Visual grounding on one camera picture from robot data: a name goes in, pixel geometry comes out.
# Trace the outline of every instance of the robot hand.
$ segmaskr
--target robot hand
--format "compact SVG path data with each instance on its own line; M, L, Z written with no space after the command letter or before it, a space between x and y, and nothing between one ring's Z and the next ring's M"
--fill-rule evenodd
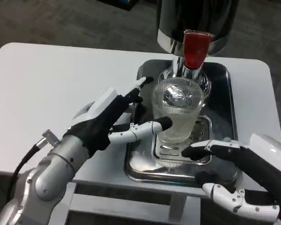
M36 168L20 175L14 198L9 201L7 197L8 203L0 214L0 225L48 224L52 210L64 196L67 183L97 150L105 150L110 144L134 142L170 128L172 121L169 117L141 125L114 126L131 108L131 103L142 102L140 88L151 81L152 78L146 77L137 80L125 96L108 89L96 102L80 110L61 140L50 130L46 131L17 167L9 192L21 167L37 151L47 143L54 148Z
M194 143L183 157L199 160L214 155L233 162L268 192L227 190L217 184L216 174L202 172L196 181L216 204L241 217L275 222L281 220L281 144L268 136L253 134L248 146L239 142L209 140Z

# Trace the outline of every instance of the stainless steel tray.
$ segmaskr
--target stainless steel tray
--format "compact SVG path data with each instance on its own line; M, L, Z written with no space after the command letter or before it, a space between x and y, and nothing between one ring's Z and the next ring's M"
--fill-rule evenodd
M152 76L157 80L159 74L170 64L170 60L146 61L139 68L137 79L143 76ZM209 138L223 140L228 137L237 140L229 73L223 65L218 63L204 63L203 70L212 82L211 95L208 98L207 105L203 107L200 113L201 116L211 120L212 137ZM154 86L155 83L153 82L142 88L140 95L144 100L141 105L138 104L133 115L132 121L134 123L142 123L153 119L151 93ZM196 186L195 175L199 172L208 172L218 174L218 183L221 184L233 184L237 180L239 171L231 162L214 156L205 159L203 162L182 160L179 156L166 159L164 156L161 157L155 146L156 137L134 142L127 146L124 170L131 179L141 182L194 187Z

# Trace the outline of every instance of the floor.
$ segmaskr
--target floor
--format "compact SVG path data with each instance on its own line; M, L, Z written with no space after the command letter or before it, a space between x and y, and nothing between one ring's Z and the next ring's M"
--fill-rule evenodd
M0 0L0 47L9 42L70 45L162 53L155 40L155 6L144 0L130 11L95 0ZM223 57L259 59L272 72L281 123L281 0L241 0ZM0 209L9 177L0 176ZM123 190L82 187L91 194L127 197ZM129 193L129 197L151 193ZM169 196L154 201L167 203ZM202 224L256 224L202 203ZM149 224L96 215L71 214L68 224Z

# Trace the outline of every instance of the drip tray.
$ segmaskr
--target drip tray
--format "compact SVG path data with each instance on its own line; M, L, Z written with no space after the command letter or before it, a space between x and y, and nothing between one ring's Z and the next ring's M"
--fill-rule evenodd
M139 68L137 79L151 76L156 81L160 73L170 66L170 60L146 61ZM196 174L208 172L218 175L217 183L228 185L236 182L239 171L231 162L215 156L201 161L181 157L181 151L191 143L224 138L237 140L229 73L226 67L218 63L204 63L202 69L212 83L211 94L205 101L206 105L202 108L189 139L183 144L174 145L162 143L154 136L127 145L124 170L131 179L197 187ZM151 94L155 84L156 82L152 82L141 89L143 102L136 106L132 122L143 123L154 119Z
M212 125L211 120L207 116L199 116L193 127L192 133L189 138L183 143L163 143L155 136L152 146L152 155L158 161L176 160L184 163L191 163L197 165L207 164L211 156L204 157L199 161L193 161L190 158L181 156L181 152L195 142L201 142L212 139Z

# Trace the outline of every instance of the red tap handle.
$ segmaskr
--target red tap handle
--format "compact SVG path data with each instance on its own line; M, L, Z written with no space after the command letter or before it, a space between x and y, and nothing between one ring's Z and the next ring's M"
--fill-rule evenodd
M210 42L211 35L209 33L184 31L185 66L191 69L199 68L207 56Z

